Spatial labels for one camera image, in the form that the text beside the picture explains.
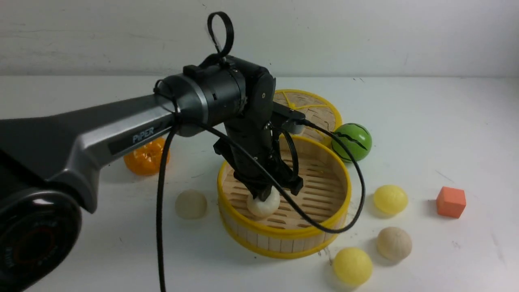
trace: green ball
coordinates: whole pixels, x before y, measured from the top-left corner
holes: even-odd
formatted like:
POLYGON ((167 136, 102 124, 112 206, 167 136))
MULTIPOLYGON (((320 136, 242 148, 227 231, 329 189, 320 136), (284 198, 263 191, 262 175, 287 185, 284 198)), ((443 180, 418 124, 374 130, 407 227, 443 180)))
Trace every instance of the green ball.
MULTIPOLYGON (((363 126, 348 123, 340 126, 334 133, 346 145, 356 161, 364 159, 369 154, 372 144, 371 135, 363 126)), ((332 150, 344 162, 351 162, 348 153, 335 140, 332 140, 332 150)))

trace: yellow ball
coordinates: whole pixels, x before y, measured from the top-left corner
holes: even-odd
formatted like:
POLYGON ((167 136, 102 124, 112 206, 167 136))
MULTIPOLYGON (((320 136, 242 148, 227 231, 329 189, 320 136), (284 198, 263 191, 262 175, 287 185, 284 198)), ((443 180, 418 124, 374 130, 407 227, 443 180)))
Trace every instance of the yellow ball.
POLYGON ((380 211, 395 215, 407 207, 407 194, 397 185, 383 185, 373 195, 375 206, 380 211))
POLYGON ((373 272, 371 258, 363 250, 348 247, 337 253, 333 260, 333 271, 337 278, 351 286, 364 284, 373 272))

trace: orange cube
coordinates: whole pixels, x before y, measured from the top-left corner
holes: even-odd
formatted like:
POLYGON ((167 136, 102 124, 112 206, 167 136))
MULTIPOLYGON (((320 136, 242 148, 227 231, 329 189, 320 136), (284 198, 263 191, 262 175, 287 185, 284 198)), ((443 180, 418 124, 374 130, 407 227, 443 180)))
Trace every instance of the orange cube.
POLYGON ((460 189, 442 187, 436 198, 438 214, 442 216, 459 218, 466 205, 465 191, 460 189))

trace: bamboo steamer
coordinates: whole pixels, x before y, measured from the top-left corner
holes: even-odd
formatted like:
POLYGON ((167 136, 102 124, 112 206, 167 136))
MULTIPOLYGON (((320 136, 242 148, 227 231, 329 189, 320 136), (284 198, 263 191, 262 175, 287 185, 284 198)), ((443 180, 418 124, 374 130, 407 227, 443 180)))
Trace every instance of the bamboo steamer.
MULTIPOLYGON (((312 219, 328 228, 341 228, 351 199, 348 171, 340 158, 323 144, 306 137, 293 137, 299 158, 299 175, 304 186, 292 199, 312 219)), ((281 156, 292 166, 286 140, 280 139, 281 156)), ((245 248, 273 258, 293 259, 316 253, 337 234, 310 226, 281 197, 278 210, 256 220, 247 210, 250 192, 233 176, 225 162, 218 174, 218 207, 225 229, 245 248)))
MULTIPOLYGON (((328 131, 335 131, 343 123, 340 113, 333 104, 311 92, 279 89, 274 93, 274 101, 304 113, 307 120, 328 131)), ((327 147, 332 141, 330 137, 310 127, 305 127, 299 136, 319 141, 327 147)))

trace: beige ball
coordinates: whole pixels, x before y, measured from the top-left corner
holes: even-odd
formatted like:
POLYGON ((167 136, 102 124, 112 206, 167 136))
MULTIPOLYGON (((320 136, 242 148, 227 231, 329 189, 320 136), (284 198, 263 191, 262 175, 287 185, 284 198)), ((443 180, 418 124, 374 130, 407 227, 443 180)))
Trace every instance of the beige ball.
POLYGON ((256 199, 252 198, 252 195, 249 195, 247 198, 247 209, 252 215, 258 218, 266 218, 272 214, 279 208, 279 204, 281 203, 281 197, 279 196, 278 190, 272 187, 270 191, 270 196, 262 202, 259 197, 256 199))
POLYGON ((407 232, 398 227, 387 227, 377 237, 378 252, 392 261, 401 261, 411 253, 413 244, 407 232))
POLYGON ((176 198, 175 211, 176 214, 182 219, 200 219, 206 215, 207 199, 199 191, 183 191, 176 198))

